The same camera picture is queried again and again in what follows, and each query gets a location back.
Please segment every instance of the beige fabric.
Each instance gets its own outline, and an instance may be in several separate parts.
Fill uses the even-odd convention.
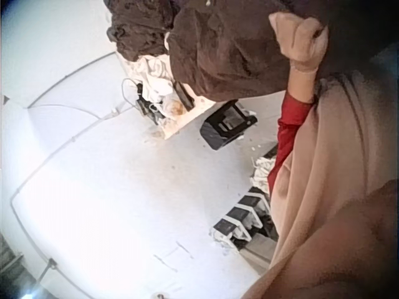
[[[292,254],[346,204],[397,178],[395,86],[376,72],[320,83],[320,100],[277,175],[271,213],[279,233],[271,269],[244,296],[261,298]]]

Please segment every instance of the hand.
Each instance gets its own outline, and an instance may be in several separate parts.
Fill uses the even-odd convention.
[[[329,30],[315,18],[286,12],[269,15],[281,53],[300,72],[316,72],[327,50]]]

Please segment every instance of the brown fabric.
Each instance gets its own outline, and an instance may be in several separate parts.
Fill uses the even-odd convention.
[[[169,0],[105,0],[112,13],[107,35],[117,43],[117,50],[129,61],[139,55],[167,53],[165,33],[173,25],[173,8]]]
[[[365,223],[379,223],[386,219],[383,216],[386,209],[380,210],[384,207],[392,213],[390,221],[396,219],[397,194],[391,196],[388,203],[377,202],[378,196],[369,196],[398,176],[397,90],[390,89],[396,84],[392,78],[375,74],[354,72],[322,80],[320,100],[299,129],[294,149],[274,185],[271,213],[279,241],[272,268],[244,298],[280,298],[289,290],[300,288],[307,279],[320,281],[326,273],[339,272],[345,279],[364,274],[366,280],[374,279],[373,273],[378,276],[384,271],[378,268],[378,263],[375,266],[373,263],[375,259],[383,260],[380,241],[387,236],[393,240],[394,232],[377,237],[377,242],[373,237],[372,243],[357,234],[345,240],[346,228],[356,229],[356,225],[347,222],[340,229],[342,222],[333,220],[341,217],[339,211],[351,204],[357,205],[352,212],[363,208],[364,212],[346,216],[345,221],[354,217],[362,219],[365,213],[371,213]],[[321,229],[338,231],[338,237],[323,239]],[[315,238],[318,246],[312,241]],[[339,240],[342,250],[338,254]],[[339,248],[325,254],[331,242]]]
[[[168,38],[175,80],[197,95],[225,101],[286,88],[289,62],[279,50],[268,15],[290,11],[329,26],[319,77],[351,70],[398,37],[389,1],[191,0]]]

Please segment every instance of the person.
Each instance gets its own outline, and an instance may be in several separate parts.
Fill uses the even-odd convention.
[[[316,83],[328,28],[285,12],[269,20],[291,62],[268,178],[279,240],[242,298],[397,298],[394,78],[368,64]]]

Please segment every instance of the red sleeve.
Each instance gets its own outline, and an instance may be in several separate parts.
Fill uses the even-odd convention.
[[[295,135],[300,126],[305,122],[310,108],[312,108],[312,104],[302,103],[286,92],[282,101],[281,118],[278,120],[279,131],[277,133],[277,140],[279,145],[277,149],[276,163],[267,177],[270,194],[272,194],[277,173],[292,151]]]

